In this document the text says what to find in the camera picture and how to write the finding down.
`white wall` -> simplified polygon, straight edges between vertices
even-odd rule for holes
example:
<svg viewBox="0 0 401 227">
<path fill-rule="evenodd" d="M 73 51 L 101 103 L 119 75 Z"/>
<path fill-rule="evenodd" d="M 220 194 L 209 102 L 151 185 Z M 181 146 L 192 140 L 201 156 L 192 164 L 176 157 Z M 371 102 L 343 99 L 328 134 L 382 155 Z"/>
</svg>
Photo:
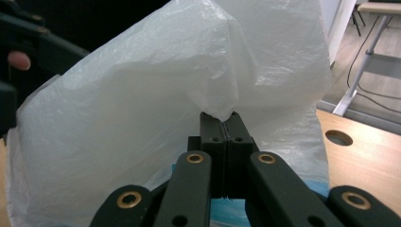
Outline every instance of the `white wall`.
<svg viewBox="0 0 401 227">
<path fill-rule="evenodd" d="M 357 0 L 320 0 L 327 35 L 330 64 L 334 62 L 342 36 Z"/>
</svg>

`plastic bag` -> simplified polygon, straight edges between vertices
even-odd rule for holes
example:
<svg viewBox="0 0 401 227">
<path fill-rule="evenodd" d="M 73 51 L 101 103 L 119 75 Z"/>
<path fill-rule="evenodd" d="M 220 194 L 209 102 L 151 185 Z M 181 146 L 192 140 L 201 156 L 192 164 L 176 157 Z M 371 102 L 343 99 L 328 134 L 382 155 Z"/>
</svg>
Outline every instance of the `plastic bag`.
<svg viewBox="0 0 401 227">
<path fill-rule="evenodd" d="M 27 100 L 9 131 L 13 226 L 88 226 L 116 188 L 153 189 L 240 113 L 261 150 L 327 182 L 314 103 L 330 85 L 319 0 L 171 1 Z"/>
</svg>

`screw hole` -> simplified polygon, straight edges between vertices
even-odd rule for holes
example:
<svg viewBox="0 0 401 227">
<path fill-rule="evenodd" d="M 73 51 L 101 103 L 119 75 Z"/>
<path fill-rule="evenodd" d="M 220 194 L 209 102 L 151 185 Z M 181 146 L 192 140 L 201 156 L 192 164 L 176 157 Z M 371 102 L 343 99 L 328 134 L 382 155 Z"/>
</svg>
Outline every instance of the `screw hole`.
<svg viewBox="0 0 401 227">
<path fill-rule="evenodd" d="M 136 206 L 142 200 L 141 194 L 136 191 L 129 191 L 123 193 L 118 197 L 117 205 L 122 209 L 128 209 Z"/>
<path fill-rule="evenodd" d="M 188 219 L 185 216 L 176 216 L 171 222 L 174 226 L 183 227 L 188 223 Z"/>
<path fill-rule="evenodd" d="M 315 216 L 311 216 L 311 217 L 307 218 L 307 221 L 309 221 L 309 223 L 315 227 L 324 227 L 325 226 L 324 221 L 322 221 L 320 218 L 315 217 Z"/>
</svg>

